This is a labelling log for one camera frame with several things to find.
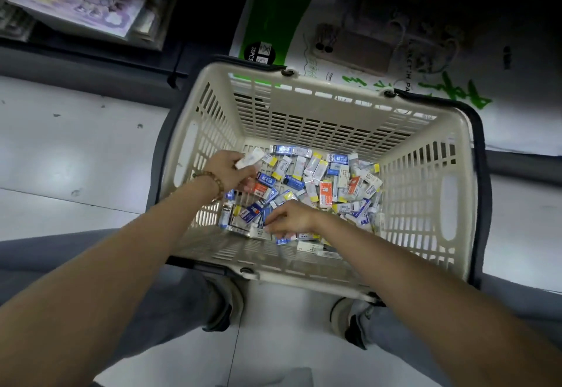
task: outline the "gray pants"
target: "gray pants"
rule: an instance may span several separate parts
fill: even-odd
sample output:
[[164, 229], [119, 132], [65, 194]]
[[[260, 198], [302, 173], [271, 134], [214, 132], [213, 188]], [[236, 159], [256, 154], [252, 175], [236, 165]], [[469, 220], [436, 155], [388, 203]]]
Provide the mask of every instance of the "gray pants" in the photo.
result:
[[[113, 232], [95, 230], [0, 242], [0, 305]], [[562, 348], [562, 295], [487, 275], [482, 291]], [[207, 318], [209, 293], [207, 281], [199, 272], [164, 266], [107, 366], [202, 326]], [[439, 384], [451, 385], [425, 344], [390, 309], [369, 307], [357, 318], [365, 344], [376, 344]]]

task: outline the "white tile floor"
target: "white tile floor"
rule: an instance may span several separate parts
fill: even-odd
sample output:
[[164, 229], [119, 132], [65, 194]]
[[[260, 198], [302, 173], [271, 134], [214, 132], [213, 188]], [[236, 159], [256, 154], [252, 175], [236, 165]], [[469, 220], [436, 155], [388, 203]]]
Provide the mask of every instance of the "white tile floor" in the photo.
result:
[[[119, 227], [142, 213], [165, 115], [161, 108], [0, 77], [0, 240]], [[562, 191], [492, 181], [484, 270], [562, 291]], [[334, 301], [252, 283], [239, 335], [237, 327], [193, 331], [97, 379], [106, 387], [253, 386], [309, 366], [322, 386], [436, 385], [378, 348], [362, 352], [333, 337]]]

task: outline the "beige plastic basket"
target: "beige plastic basket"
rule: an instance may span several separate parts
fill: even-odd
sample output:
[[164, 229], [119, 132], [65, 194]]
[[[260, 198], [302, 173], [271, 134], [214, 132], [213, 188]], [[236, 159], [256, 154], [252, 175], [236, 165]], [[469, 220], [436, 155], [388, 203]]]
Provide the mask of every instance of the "beige plastic basket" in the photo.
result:
[[[219, 149], [297, 144], [357, 152], [381, 165], [382, 236], [478, 284], [491, 186], [482, 125], [470, 107], [399, 90], [334, 85], [227, 57], [201, 64], [190, 79], [158, 138], [148, 207]], [[271, 174], [265, 164], [263, 170]], [[248, 205], [254, 198], [243, 194], [238, 200]], [[277, 246], [222, 230], [221, 207], [215, 203], [197, 213], [169, 264], [376, 299], [345, 261], [297, 251], [295, 243]]]

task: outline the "person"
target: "person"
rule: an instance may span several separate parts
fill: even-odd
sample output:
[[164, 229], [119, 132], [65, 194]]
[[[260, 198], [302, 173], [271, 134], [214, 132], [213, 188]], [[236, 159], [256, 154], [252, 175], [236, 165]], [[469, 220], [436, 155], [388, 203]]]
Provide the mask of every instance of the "person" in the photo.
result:
[[[0, 243], [0, 385], [87, 386], [123, 357], [196, 327], [236, 323], [243, 299], [232, 281], [163, 265], [201, 206], [225, 190], [249, 190], [256, 170], [236, 170], [242, 157], [216, 153], [203, 175], [121, 229]], [[377, 344], [442, 385], [562, 380], [560, 296], [489, 276], [483, 293], [296, 201], [265, 224], [277, 237], [320, 234], [388, 306], [334, 305], [334, 332], [356, 346]], [[310, 370], [297, 369], [280, 385], [311, 383]]]

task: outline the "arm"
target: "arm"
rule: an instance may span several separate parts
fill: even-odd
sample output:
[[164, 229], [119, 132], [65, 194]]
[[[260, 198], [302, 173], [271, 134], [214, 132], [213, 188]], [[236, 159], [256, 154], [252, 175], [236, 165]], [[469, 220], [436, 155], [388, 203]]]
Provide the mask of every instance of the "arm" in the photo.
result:
[[[255, 168], [219, 152], [205, 169], [235, 188]], [[88, 385], [201, 206], [218, 194], [202, 176], [0, 307], [0, 385]]]
[[423, 258], [290, 201], [266, 220], [268, 231], [314, 232], [337, 248], [397, 317], [431, 349], [459, 386], [558, 385], [562, 353], [507, 309]]

